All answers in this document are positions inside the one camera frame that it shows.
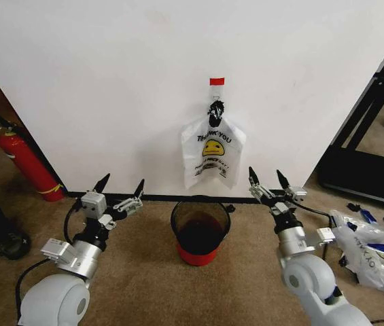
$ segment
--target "black metal frame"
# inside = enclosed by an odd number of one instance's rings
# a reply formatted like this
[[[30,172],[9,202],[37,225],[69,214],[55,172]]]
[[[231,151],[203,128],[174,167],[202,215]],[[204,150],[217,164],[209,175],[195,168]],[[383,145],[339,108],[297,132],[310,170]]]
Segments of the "black metal frame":
[[[321,158],[318,174],[322,186],[384,202],[384,157],[356,151],[383,105],[384,66],[373,75],[370,87]]]

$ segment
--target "black baseboard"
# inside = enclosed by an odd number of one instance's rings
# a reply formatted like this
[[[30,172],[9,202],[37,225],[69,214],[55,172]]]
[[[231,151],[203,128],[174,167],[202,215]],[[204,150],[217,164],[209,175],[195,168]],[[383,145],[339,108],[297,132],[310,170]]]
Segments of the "black baseboard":
[[[68,197],[81,197],[84,192],[68,192]],[[133,196],[133,194],[105,194],[107,201],[123,200]],[[210,196],[172,196],[172,195],[143,195],[142,200],[160,202],[220,202],[228,204],[258,204],[255,198],[240,197],[210,197]]]

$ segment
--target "white plastic bag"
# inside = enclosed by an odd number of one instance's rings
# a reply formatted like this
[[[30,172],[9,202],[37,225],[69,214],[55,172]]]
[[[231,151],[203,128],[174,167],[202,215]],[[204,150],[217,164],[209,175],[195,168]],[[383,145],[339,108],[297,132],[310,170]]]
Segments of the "white plastic bag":
[[[345,267],[357,274],[361,285],[384,291],[384,252],[370,247],[384,245],[384,227],[368,224],[335,210],[330,213],[337,224],[332,231],[346,256]],[[356,225],[356,231],[349,228],[347,222]]]
[[[213,177],[232,188],[237,182],[245,142],[243,131],[226,117],[215,128],[209,125],[208,116],[186,126],[181,133],[186,188]]]

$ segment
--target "red tape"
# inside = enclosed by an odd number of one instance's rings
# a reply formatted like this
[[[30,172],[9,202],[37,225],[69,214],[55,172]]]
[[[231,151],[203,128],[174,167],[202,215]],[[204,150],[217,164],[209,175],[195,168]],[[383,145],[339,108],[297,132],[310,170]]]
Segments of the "red tape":
[[[225,78],[210,78],[210,86],[225,85]]]

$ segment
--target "white wall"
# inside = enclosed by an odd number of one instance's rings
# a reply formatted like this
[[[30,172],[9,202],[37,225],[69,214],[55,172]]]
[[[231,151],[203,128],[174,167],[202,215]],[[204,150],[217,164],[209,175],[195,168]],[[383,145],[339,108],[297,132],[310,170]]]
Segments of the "white wall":
[[[0,86],[66,186],[248,196],[303,184],[384,58],[384,1],[0,0]],[[186,191],[179,132],[225,77],[239,184]]]

